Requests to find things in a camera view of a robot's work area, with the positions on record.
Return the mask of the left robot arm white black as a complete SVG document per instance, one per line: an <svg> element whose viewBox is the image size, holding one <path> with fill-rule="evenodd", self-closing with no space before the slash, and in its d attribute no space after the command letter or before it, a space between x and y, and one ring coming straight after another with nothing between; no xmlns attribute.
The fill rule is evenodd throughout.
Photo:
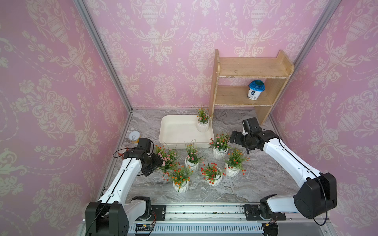
<svg viewBox="0 0 378 236"><path fill-rule="evenodd" d="M138 174L149 176L162 165L162 159L142 149L129 149L118 156L124 159L116 178L100 199L86 208L87 236L126 236L130 224L151 210L148 197L137 197L129 204L126 198Z"/></svg>

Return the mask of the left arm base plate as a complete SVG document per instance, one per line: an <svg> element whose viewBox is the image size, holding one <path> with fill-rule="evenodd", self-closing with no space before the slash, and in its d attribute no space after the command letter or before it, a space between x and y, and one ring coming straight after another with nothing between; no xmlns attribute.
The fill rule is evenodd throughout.
<svg viewBox="0 0 378 236"><path fill-rule="evenodd" d="M150 220L165 221L166 205L152 205Z"/></svg>

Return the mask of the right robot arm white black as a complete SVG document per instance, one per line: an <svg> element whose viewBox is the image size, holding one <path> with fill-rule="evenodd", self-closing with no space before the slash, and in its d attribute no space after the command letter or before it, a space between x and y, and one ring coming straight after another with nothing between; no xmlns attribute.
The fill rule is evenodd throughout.
<svg viewBox="0 0 378 236"><path fill-rule="evenodd" d="M308 219L328 213L337 206L337 180L331 173L323 174L295 154L273 131L242 133L233 131L230 143L247 150L259 149L276 160L294 179L299 191L291 195L269 195L262 198L259 211L271 219L280 212L300 213Z"/></svg>

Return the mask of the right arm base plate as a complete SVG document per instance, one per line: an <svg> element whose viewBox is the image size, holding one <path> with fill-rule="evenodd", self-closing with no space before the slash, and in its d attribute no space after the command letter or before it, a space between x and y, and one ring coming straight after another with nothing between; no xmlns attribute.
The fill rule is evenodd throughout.
<svg viewBox="0 0 378 236"><path fill-rule="evenodd" d="M242 206L242 213L245 215L247 221L285 221L286 215L284 213L262 213L259 205L244 204Z"/></svg>

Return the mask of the orange flower pot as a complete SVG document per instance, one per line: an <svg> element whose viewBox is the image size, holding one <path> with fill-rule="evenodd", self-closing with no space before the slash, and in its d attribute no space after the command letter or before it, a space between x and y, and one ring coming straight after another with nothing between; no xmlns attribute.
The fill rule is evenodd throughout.
<svg viewBox="0 0 378 236"><path fill-rule="evenodd" d="M167 178L168 181L172 181L172 185L178 194L185 193L190 185L193 173L191 167L175 163L167 171Z"/></svg>
<svg viewBox="0 0 378 236"><path fill-rule="evenodd" d="M246 169L243 164L246 161L250 161L250 158L246 157L241 150L234 148L232 152L227 155L227 159L225 159L223 175L235 177L240 172L244 175Z"/></svg>

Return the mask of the potted plant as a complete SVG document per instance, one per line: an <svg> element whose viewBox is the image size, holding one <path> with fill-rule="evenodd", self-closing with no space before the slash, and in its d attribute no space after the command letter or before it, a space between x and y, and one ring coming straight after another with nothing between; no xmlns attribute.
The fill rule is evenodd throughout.
<svg viewBox="0 0 378 236"><path fill-rule="evenodd" d="M197 110L197 129L199 132L206 132L212 120L209 110L201 105Z"/></svg>

